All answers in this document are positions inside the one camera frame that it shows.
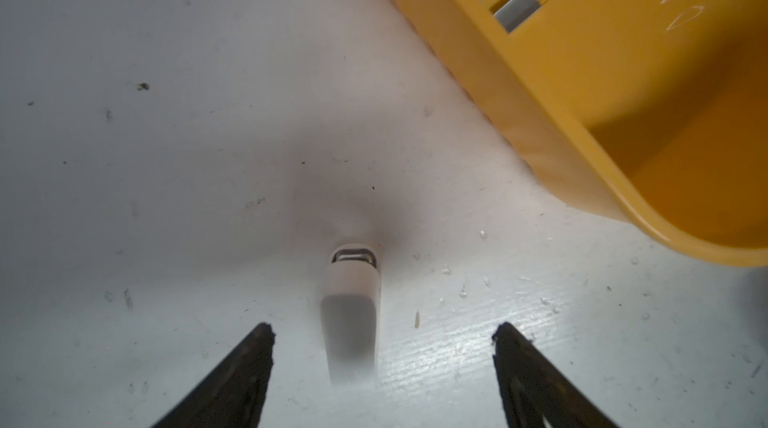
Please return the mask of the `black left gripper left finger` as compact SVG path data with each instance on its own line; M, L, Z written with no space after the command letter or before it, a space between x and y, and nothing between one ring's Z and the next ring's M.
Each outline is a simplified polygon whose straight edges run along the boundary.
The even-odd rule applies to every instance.
M272 327L258 324L154 426L258 426L273 367L274 344Z

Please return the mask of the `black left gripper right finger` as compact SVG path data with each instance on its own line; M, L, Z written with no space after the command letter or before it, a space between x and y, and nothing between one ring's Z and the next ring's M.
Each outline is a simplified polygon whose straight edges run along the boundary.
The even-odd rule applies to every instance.
M617 427L511 323L499 325L492 342L508 426Z

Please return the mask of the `white stapler top part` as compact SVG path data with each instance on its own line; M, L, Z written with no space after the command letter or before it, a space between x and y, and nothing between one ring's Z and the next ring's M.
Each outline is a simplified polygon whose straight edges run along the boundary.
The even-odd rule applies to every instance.
M380 296L375 250L359 243L337 247L322 272L319 302L333 385L355 386L375 379Z

